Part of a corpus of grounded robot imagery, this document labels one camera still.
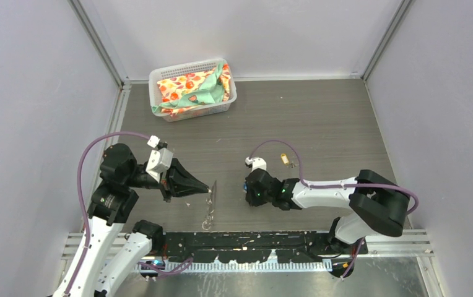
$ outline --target gray wooden floor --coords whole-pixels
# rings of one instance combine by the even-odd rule
[[[151,113],[147,85],[134,85],[122,130],[156,134],[169,143],[175,157],[208,185],[217,180],[212,231],[328,230],[334,218],[349,212],[313,208],[283,212],[271,205],[251,208],[242,190],[249,169],[244,159],[267,139],[284,139],[302,155],[304,177],[337,180],[371,169],[394,180],[386,150],[361,80],[237,82],[238,98],[226,113],[167,123]],[[150,152],[145,141],[121,137],[139,163]],[[298,167],[280,160],[289,148],[267,144],[257,155],[279,178],[298,177]],[[136,190],[140,195],[124,231],[145,219],[166,231],[202,231],[207,195],[173,198],[165,203],[159,191]]]

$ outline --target white robotic arm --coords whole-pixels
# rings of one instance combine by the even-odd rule
[[[162,248],[162,227],[141,220],[134,225],[131,237],[122,250],[105,265],[111,245],[138,200],[132,187],[159,189],[165,201],[171,197],[209,192],[207,185],[187,172],[178,159],[173,158],[166,143],[161,143],[158,137],[153,136],[148,144],[153,150],[144,164],[137,164],[132,151],[125,144],[115,144],[104,151],[100,165],[102,182],[92,194],[87,210],[90,231],[85,231],[54,297],[111,297],[140,259],[152,249]],[[87,236],[90,236],[88,246],[85,245]]]
[[[282,210],[317,206],[352,209],[354,213],[337,218],[330,229],[329,241],[336,248],[350,246],[367,235],[402,234],[409,197],[396,191],[354,187],[357,183],[393,184],[373,171],[362,170],[359,176],[338,181],[303,183],[298,178],[279,181],[271,177],[262,158],[247,158],[246,164],[251,168],[245,184],[246,201],[251,206],[270,202]]]

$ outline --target purple cable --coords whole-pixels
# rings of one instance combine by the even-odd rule
[[[290,145],[289,143],[283,141],[283,140],[280,140],[280,139],[270,139],[270,140],[266,140],[264,141],[263,143],[259,144],[257,147],[254,148],[254,150],[251,152],[249,158],[251,159],[254,155],[254,153],[257,151],[258,148],[260,148],[262,145],[268,143],[268,142],[280,142],[281,144],[285,144],[287,145],[292,151],[293,153],[295,153],[295,155],[297,156],[297,159],[298,159],[298,176],[300,178],[300,183],[302,183],[304,186],[308,187],[308,188],[312,188],[312,189],[339,189],[339,188],[347,188],[347,187],[375,187],[375,188],[379,188],[379,189],[389,189],[389,190],[394,190],[394,191],[398,191],[398,192],[401,192],[411,198],[413,198],[414,200],[414,206],[412,206],[411,209],[409,209],[406,214],[409,215],[410,213],[412,213],[415,209],[417,209],[417,207],[419,206],[419,198],[417,198],[417,195],[415,195],[412,191],[408,190],[408,189],[404,189],[403,187],[399,187],[399,186],[393,186],[392,184],[327,184],[327,185],[310,185],[308,184],[305,180],[304,180],[304,177],[302,175],[302,159],[300,158],[300,155],[298,154],[298,151],[292,146]],[[357,250],[355,251],[355,254],[352,258],[352,261],[351,261],[351,264],[346,268],[346,270],[344,271],[344,273],[341,275],[341,279],[344,280],[344,277],[347,275],[347,273],[350,271],[351,267],[353,266],[353,264],[355,263],[355,260],[357,259],[357,256],[358,256],[358,252],[360,251],[360,248],[362,246],[362,242],[364,241],[365,239],[362,238],[361,241],[359,242],[358,244],[358,247],[357,247]]]
[[[78,272],[80,271],[80,268],[82,267],[82,264],[84,263],[85,256],[87,255],[87,250],[89,249],[89,243],[90,243],[90,226],[89,226],[89,217],[87,216],[87,209],[85,208],[85,201],[84,201],[84,194],[82,192],[82,168],[84,166],[84,160],[87,154],[89,153],[90,149],[97,144],[98,142],[102,141],[103,139],[113,137],[113,136],[119,136],[119,135],[131,135],[131,136],[138,136],[143,139],[150,139],[150,136],[147,136],[142,133],[138,132],[128,132],[128,131],[119,131],[119,132],[113,132],[109,134],[105,134],[104,136],[100,136],[93,140],[84,150],[84,153],[82,154],[80,158],[80,163],[78,163],[78,172],[76,176],[76,187],[78,190],[78,199],[80,201],[80,209],[82,211],[82,216],[84,218],[84,231],[87,232],[87,236],[85,236],[85,248],[82,251],[82,255],[80,256],[80,259],[78,260],[78,264],[76,265],[76,268],[74,269],[74,273],[71,276],[71,279],[69,280],[69,283],[67,284],[67,288],[65,289],[64,293],[66,295],[69,294],[71,291],[72,285],[74,284],[74,281],[76,280],[76,277],[78,276]]]
[[[193,263],[193,258],[187,258],[186,260],[184,260],[184,262],[182,262],[180,265],[176,266],[173,270],[163,271],[163,270],[159,269],[159,267],[154,265],[154,264],[138,262],[139,265],[141,265],[143,267],[146,267],[146,268],[150,268],[150,269],[156,271],[159,274],[159,276],[158,276],[159,278],[171,277],[173,275],[178,275],[178,274],[182,273],[184,270],[186,270],[187,268],[189,268],[189,266],[191,266],[192,263]]]

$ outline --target purple wire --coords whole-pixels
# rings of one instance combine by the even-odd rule
[[[173,275],[178,275],[178,274],[182,273],[184,270],[186,270],[187,268],[189,268],[189,266],[191,266],[192,263],[193,263],[193,258],[187,258],[186,260],[184,260],[184,262],[182,262],[180,265],[176,266],[173,270],[163,271],[163,270],[159,269],[154,264],[138,262],[139,265],[141,265],[143,267],[146,267],[146,268],[150,268],[150,269],[156,271],[159,274],[159,276],[158,276],[159,278],[171,277]]]
[[[417,195],[415,195],[412,191],[408,190],[408,189],[404,189],[403,187],[399,187],[399,186],[394,186],[392,184],[327,184],[327,185],[310,185],[308,184],[305,180],[304,180],[304,177],[302,175],[302,159],[300,158],[300,155],[298,153],[298,151],[292,146],[290,145],[289,143],[283,141],[283,140],[280,140],[280,139],[270,139],[270,140],[266,140],[264,141],[263,143],[259,144],[257,147],[254,148],[254,150],[251,152],[249,158],[251,159],[254,155],[254,153],[257,151],[258,148],[260,148],[262,145],[268,143],[268,142],[280,142],[281,144],[285,144],[287,145],[292,151],[293,153],[295,153],[295,155],[297,156],[297,159],[298,159],[298,176],[300,178],[300,183],[302,183],[304,186],[308,187],[308,188],[311,188],[311,189],[339,189],[339,188],[347,188],[347,187],[375,187],[375,188],[378,188],[378,189],[389,189],[389,190],[394,190],[394,191],[398,191],[398,192],[401,192],[411,198],[413,198],[414,200],[414,206],[412,206],[411,209],[409,209],[406,214],[409,215],[410,213],[412,213],[415,209],[417,209],[417,207],[419,206],[419,198],[417,198]],[[347,275],[347,273],[350,271],[351,267],[353,266],[353,264],[355,263],[355,260],[357,259],[357,256],[358,256],[358,252],[360,251],[360,248],[362,246],[362,242],[365,240],[365,238],[362,238],[362,240],[359,242],[358,244],[358,247],[357,247],[357,250],[355,251],[355,254],[352,258],[352,261],[351,261],[351,264],[346,268],[346,270],[344,271],[344,273],[341,275],[341,279],[344,279],[344,277]]]
[[[67,284],[67,288],[65,289],[64,293],[66,295],[69,294],[71,291],[72,285],[74,284],[74,281],[76,280],[76,277],[78,276],[78,272],[80,272],[80,268],[82,267],[82,264],[84,263],[85,256],[87,255],[87,250],[89,249],[89,243],[90,243],[90,226],[89,226],[89,217],[87,216],[87,209],[85,208],[85,201],[84,201],[84,194],[82,192],[82,168],[84,166],[84,160],[87,154],[89,153],[90,149],[97,144],[98,142],[102,141],[103,139],[113,137],[113,136],[119,136],[119,135],[130,135],[130,136],[138,136],[143,139],[150,139],[150,136],[147,136],[142,133],[138,132],[128,132],[128,131],[119,131],[119,132],[113,132],[109,134],[105,134],[104,136],[100,136],[93,140],[84,150],[84,153],[82,154],[80,158],[80,163],[78,163],[78,172],[76,176],[76,187],[78,190],[78,200],[80,202],[80,209],[82,211],[82,216],[84,218],[84,231],[87,233],[87,236],[85,236],[85,248],[82,251],[82,255],[80,256],[80,259],[78,260],[78,264],[76,265],[76,268],[74,269],[74,273],[71,276],[71,279],[69,280],[69,283]]]

